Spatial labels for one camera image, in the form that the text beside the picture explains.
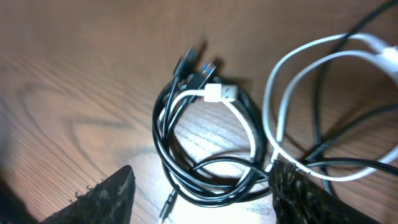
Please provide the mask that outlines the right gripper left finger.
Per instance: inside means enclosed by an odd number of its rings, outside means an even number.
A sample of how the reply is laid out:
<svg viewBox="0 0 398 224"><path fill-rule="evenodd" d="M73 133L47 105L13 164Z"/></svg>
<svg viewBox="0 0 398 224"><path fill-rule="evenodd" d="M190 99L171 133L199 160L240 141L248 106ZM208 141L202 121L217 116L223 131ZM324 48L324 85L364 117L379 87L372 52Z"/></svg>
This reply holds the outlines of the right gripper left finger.
<svg viewBox="0 0 398 224"><path fill-rule="evenodd" d="M129 224L136 184L133 169L123 166L86 194L42 221L44 224Z"/></svg>

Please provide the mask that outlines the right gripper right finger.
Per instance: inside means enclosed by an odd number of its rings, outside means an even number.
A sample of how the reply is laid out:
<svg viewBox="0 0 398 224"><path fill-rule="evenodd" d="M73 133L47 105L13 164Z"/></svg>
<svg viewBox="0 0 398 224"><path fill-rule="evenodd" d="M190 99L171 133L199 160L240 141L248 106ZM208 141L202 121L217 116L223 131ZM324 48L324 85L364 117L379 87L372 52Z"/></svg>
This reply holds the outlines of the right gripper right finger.
<svg viewBox="0 0 398 224"><path fill-rule="evenodd" d="M377 223L330 195L293 164L277 161L269 174L273 207L280 224L362 224Z"/></svg>

